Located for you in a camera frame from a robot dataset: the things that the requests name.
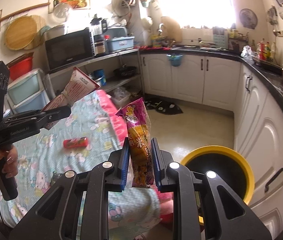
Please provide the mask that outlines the red plastic basin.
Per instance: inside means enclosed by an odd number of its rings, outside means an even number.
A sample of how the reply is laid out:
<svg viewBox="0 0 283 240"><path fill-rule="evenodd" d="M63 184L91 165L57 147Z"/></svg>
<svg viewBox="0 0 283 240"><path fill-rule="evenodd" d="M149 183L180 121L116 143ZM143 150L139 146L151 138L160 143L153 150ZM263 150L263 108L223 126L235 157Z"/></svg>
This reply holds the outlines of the red plastic basin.
<svg viewBox="0 0 283 240"><path fill-rule="evenodd" d="M32 70L33 52L26 53L7 64L10 80L14 81Z"/></svg>

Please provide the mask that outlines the yellow rimmed trash bin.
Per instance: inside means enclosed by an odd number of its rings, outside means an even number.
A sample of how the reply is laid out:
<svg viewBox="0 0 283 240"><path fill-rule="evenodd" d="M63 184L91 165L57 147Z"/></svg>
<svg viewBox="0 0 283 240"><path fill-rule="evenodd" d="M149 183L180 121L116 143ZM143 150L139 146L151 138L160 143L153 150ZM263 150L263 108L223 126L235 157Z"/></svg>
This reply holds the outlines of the yellow rimmed trash bin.
<svg viewBox="0 0 283 240"><path fill-rule="evenodd" d="M248 204L254 193L254 174L247 160L238 152L224 146L203 146L186 155L181 164L197 173L215 172L242 199L244 203L237 205L226 189L219 189L227 219L250 215Z"/></svg>

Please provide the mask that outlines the steel pots on shelf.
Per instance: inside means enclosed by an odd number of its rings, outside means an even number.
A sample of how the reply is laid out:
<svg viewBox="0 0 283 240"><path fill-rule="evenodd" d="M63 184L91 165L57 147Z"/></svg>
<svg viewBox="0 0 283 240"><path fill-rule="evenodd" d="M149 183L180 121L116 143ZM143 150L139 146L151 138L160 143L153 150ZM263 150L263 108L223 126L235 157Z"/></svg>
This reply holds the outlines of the steel pots on shelf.
<svg viewBox="0 0 283 240"><path fill-rule="evenodd" d="M106 76L103 69L97 69L89 73L88 76L93 79L100 87L106 85Z"/></svg>

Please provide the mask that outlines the teal plastic drawer unit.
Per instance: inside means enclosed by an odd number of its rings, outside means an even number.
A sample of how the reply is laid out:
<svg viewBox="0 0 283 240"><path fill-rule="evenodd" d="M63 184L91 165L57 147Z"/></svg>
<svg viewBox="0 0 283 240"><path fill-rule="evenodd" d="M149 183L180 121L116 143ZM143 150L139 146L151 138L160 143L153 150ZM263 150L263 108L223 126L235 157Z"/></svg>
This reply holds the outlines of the teal plastic drawer unit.
<svg viewBox="0 0 283 240"><path fill-rule="evenodd" d="M13 114L41 110L52 99L49 83L39 68L22 75L9 84L7 102Z"/></svg>

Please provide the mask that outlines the black frying pan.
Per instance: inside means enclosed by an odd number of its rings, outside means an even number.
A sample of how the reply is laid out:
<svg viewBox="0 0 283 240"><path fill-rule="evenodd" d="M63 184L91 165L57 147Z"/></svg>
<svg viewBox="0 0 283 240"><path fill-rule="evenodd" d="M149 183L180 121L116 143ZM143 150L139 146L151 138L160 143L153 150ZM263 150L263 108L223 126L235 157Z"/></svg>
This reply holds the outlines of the black frying pan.
<svg viewBox="0 0 283 240"><path fill-rule="evenodd" d="M133 77L136 74L137 67L135 66L121 66L113 71L115 77L119 79L127 79Z"/></svg>

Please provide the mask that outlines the blue hanging basket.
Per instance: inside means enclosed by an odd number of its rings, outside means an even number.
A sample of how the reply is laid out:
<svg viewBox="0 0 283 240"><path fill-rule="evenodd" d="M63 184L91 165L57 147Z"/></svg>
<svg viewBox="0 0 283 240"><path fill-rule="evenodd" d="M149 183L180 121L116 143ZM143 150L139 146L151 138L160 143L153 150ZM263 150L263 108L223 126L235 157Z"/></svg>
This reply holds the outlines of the blue hanging basket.
<svg viewBox="0 0 283 240"><path fill-rule="evenodd" d="M167 54L169 63L173 67L179 67L182 64L182 54Z"/></svg>

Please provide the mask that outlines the wall mounted small fan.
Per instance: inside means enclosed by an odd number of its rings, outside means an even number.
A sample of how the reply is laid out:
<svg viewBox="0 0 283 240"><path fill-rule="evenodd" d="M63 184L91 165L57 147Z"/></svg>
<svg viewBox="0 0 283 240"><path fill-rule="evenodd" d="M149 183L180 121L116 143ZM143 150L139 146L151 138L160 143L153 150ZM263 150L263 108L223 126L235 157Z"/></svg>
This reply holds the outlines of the wall mounted small fan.
<svg viewBox="0 0 283 240"><path fill-rule="evenodd" d="M258 18L256 14L248 8L241 9L239 18L243 27L248 29L255 29L258 24Z"/></svg>

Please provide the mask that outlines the black microwave oven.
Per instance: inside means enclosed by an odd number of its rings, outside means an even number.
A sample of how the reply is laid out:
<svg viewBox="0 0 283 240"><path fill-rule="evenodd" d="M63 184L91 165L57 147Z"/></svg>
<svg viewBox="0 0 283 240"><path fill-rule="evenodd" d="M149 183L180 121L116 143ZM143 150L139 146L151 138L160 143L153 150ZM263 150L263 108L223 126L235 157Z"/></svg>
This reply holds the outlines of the black microwave oven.
<svg viewBox="0 0 283 240"><path fill-rule="evenodd" d="M73 63L95 57L93 38L89 28L45 41L43 55L47 72L54 72Z"/></svg>

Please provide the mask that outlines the sauce bottles group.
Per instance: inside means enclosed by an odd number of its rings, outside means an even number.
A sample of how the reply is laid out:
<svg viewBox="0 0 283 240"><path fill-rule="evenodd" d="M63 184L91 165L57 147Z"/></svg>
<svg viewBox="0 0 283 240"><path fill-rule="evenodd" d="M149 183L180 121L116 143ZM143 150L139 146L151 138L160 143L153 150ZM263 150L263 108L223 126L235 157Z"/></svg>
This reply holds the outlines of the sauce bottles group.
<svg viewBox="0 0 283 240"><path fill-rule="evenodd" d="M262 61L274 63L276 54L276 43L265 41L263 38L257 45L257 58Z"/></svg>

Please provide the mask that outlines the fruit picture frame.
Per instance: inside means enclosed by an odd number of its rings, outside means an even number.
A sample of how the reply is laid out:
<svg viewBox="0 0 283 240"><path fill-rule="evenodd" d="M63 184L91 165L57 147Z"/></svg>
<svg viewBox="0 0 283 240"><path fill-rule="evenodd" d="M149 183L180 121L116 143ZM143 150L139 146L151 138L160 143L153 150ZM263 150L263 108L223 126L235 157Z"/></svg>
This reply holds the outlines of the fruit picture frame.
<svg viewBox="0 0 283 240"><path fill-rule="evenodd" d="M74 10L83 10L90 8L90 0L48 0L50 3L48 13L51 14L55 7L60 3L67 3Z"/></svg>

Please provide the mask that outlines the round bamboo tray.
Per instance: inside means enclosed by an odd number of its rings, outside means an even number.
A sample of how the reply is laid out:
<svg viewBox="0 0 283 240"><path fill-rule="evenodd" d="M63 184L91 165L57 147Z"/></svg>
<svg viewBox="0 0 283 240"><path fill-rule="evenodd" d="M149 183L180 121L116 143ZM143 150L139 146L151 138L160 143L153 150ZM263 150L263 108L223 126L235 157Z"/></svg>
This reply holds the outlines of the round bamboo tray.
<svg viewBox="0 0 283 240"><path fill-rule="evenodd" d="M4 35L4 44L10 50L31 50L41 43L39 31L46 20L39 15L22 16L13 20Z"/></svg>

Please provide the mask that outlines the hello kitty tablecloth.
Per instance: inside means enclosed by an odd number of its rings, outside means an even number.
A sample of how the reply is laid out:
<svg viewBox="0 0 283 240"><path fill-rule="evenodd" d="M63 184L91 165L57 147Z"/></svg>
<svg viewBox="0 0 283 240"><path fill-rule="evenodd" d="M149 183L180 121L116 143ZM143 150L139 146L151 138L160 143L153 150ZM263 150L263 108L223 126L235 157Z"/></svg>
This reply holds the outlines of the hello kitty tablecloth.
<svg viewBox="0 0 283 240"><path fill-rule="evenodd" d="M85 148L63 147L63 141L88 138ZM68 118L50 130L15 144L18 151L18 197L0 198L0 222L14 227L50 188L53 172L77 173L91 170L106 161L111 152L122 147L117 141L110 118L101 108L97 92L76 102ZM160 204L152 188L132 187L108 195L110 239L133 239L160 222Z"/></svg>

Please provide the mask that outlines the black green snack packet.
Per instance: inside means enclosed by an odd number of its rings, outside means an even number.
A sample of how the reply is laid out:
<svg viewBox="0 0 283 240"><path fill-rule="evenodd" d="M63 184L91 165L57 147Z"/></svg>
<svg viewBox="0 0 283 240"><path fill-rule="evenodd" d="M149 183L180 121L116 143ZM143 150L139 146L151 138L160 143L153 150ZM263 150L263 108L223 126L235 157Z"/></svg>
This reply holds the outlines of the black green snack packet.
<svg viewBox="0 0 283 240"><path fill-rule="evenodd" d="M58 179L63 175L63 173L57 173L57 172L53 172L52 178L50 180L50 186L54 185L54 183L56 183L56 181L58 181Z"/></svg>

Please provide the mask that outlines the black granite countertop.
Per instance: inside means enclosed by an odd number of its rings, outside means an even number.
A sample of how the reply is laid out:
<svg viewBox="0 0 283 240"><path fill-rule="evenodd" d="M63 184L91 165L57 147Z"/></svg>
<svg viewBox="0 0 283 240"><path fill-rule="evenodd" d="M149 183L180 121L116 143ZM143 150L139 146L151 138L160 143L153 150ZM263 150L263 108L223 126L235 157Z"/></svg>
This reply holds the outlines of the black granite countertop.
<svg viewBox="0 0 283 240"><path fill-rule="evenodd" d="M235 55L229 52L221 51L205 51L205 50L189 50L189 49L140 49L140 54L188 54L196 56L207 56L207 57L216 57L220 59L227 59L232 61L238 61L243 63L260 81L266 88L269 90L269 93L273 96L274 100L278 103L278 106L283 113L283 84L280 83L281 77L277 70L265 70L262 67L256 65L252 60L247 60L239 55Z"/></svg>

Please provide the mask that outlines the black blender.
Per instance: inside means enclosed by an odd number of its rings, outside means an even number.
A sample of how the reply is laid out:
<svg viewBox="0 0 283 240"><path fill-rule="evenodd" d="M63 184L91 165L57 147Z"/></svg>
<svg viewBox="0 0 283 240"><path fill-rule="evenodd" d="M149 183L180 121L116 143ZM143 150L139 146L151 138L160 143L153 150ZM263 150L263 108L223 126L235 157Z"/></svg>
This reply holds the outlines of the black blender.
<svg viewBox="0 0 283 240"><path fill-rule="evenodd" d="M94 15L90 22L90 30L93 35L95 55L103 55L106 53L106 41L104 33L108 29L107 20Z"/></svg>

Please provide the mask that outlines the black floor mat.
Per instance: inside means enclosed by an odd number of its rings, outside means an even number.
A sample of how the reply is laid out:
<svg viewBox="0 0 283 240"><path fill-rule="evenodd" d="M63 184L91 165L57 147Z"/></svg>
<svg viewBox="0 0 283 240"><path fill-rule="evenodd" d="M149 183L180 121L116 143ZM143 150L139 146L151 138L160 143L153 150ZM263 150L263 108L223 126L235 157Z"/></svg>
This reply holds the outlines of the black floor mat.
<svg viewBox="0 0 283 240"><path fill-rule="evenodd" d="M147 110L155 110L164 115L183 114L181 108L173 102L154 96L145 96L144 103Z"/></svg>

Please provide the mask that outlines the pink yellow snack bag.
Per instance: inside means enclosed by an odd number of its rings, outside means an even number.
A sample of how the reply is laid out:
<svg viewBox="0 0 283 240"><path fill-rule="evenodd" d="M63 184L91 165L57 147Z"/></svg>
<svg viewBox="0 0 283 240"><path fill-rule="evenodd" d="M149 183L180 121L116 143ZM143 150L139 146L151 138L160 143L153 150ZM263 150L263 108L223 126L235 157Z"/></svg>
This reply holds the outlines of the pink yellow snack bag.
<svg viewBox="0 0 283 240"><path fill-rule="evenodd" d="M133 187L150 187L154 183L150 151L151 123L143 98L117 111L127 127L129 150L133 168Z"/></svg>

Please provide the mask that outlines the blue dish rack box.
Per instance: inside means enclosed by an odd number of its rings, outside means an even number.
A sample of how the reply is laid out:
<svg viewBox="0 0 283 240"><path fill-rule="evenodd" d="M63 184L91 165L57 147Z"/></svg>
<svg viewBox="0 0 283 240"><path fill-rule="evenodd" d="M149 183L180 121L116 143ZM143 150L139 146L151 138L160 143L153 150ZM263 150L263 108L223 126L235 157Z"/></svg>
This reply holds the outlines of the blue dish rack box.
<svg viewBox="0 0 283 240"><path fill-rule="evenodd" d="M134 47L134 36L116 37L107 40L109 53L132 49Z"/></svg>

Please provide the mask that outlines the red white paper box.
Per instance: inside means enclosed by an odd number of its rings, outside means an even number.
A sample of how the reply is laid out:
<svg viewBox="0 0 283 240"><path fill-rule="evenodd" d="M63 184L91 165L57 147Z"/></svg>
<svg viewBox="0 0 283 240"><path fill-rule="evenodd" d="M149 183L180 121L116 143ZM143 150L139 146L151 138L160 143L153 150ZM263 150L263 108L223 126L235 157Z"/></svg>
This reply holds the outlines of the red white paper box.
<svg viewBox="0 0 283 240"><path fill-rule="evenodd" d="M67 118L71 114L71 107L78 100L97 90L100 86L87 74L77 67L73 68L71 78L60 95L51 100L43 109L43 112L57 112L55 108L62 108L63 111L53 115L43 128L50 130L59 120Z"/></svg>

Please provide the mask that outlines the wooden cutting board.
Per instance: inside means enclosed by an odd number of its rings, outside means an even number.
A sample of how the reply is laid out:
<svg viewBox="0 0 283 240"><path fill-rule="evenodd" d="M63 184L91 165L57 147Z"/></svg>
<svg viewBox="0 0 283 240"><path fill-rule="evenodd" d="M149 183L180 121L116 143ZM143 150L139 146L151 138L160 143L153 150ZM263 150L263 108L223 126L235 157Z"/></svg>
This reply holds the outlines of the wooden cutting board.
<svg viewBox="0 0 283 240"><path fill-rule="evenodd" d="M172 18L162 16L159 29L162 31L163 36L173 39L176 43L182 42L182 29Z"/></svg>

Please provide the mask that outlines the red cylindrical candy tube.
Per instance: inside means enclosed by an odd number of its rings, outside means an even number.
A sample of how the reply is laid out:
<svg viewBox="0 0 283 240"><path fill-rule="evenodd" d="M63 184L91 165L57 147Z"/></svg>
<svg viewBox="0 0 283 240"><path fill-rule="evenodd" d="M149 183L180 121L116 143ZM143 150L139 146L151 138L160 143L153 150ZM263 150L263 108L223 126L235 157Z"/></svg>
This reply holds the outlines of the red cylindrical candy tube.
<svg viewBox="0 0 283 240"><path fill-rule="evenodd" d="M63 147L66 149L70 148L85 148L88 146L88 138L75 138L75 139L68 139L63 141Z"/></svg>

